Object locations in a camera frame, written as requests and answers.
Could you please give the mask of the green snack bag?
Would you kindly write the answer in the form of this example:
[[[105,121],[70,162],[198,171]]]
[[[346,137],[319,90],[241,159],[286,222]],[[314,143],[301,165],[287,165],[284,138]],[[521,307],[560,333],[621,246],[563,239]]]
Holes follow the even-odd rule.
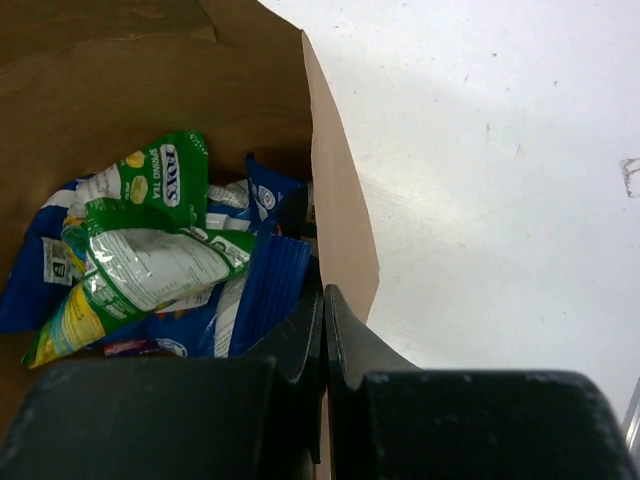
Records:
[[[178,131],[79,184],[80,278],[22,358],[36,368],[246,271],[253,234],[206,226],[208,148]]]

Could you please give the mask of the purple snack bag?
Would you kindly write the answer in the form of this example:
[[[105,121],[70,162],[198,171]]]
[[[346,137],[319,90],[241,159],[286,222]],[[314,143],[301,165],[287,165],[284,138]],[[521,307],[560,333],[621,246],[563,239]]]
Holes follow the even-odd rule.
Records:
[[[103,347],[106,357],[142,356],[160,351],[155,340],[127,340],[107,344]]]

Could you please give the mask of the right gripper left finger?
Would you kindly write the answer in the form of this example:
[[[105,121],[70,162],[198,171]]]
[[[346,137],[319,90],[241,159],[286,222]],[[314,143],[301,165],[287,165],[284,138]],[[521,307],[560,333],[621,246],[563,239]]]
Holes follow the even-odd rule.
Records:
[[[320,459],[323,296],[228,359],[66,361],[1,415],[5,479],[310,479]]]

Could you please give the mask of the dark blue snack bag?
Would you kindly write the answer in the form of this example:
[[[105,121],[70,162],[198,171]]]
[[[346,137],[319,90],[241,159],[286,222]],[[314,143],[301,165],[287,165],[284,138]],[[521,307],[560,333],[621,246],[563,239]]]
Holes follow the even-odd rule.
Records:
[[[144,324],[153,351],[180,357],[232,357],[266,336],[298,302],[317,237],[313,184],[246,157],[249,231],[257,242],[246,273],[205,295],[180,315],[157,313]]]

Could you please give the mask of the blue white snack bag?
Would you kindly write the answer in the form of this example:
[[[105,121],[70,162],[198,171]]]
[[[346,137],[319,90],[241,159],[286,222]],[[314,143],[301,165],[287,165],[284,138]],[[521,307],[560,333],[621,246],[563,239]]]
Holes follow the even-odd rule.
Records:
[[[1,332],[40,329],[85,270],[88,238],[72,180],[40,207],[29,225],[1,294]]]

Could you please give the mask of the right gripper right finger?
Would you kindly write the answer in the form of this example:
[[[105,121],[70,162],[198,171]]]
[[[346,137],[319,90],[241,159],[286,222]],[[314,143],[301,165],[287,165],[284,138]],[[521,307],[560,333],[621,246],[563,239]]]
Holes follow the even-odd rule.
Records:
[[[586,376],[421,369],[324,295],[338,479],[635,479],[615,415]]]

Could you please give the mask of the brown paper bag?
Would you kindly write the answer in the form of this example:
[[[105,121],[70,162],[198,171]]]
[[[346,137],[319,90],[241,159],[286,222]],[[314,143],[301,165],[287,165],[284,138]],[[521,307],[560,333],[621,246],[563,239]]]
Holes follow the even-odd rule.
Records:
[[[65,181],[164,134],[203,133],[210,165],[247,153],[314,184],[325,343],[365,320],[379,285],[369,212],[308,36],[256,1],[1,5],[1,268]]]

